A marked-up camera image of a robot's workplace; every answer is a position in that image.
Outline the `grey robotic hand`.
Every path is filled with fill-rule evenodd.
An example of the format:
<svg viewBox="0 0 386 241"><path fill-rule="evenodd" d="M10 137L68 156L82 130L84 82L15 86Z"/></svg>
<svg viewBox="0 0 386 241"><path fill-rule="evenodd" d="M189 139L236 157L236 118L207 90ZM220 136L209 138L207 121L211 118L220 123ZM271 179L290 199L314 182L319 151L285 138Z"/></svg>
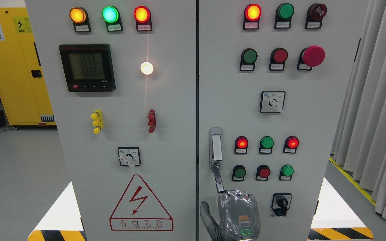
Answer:
<svg viewBox="0 0 386 241"><path fill-rule="evenodd" d="M217 224L207 202L200 205L200 216L213 241L255 241L260 234L255 197L241 190L225 190L219 168L212 167L216 181L219 217Z"/></svg>

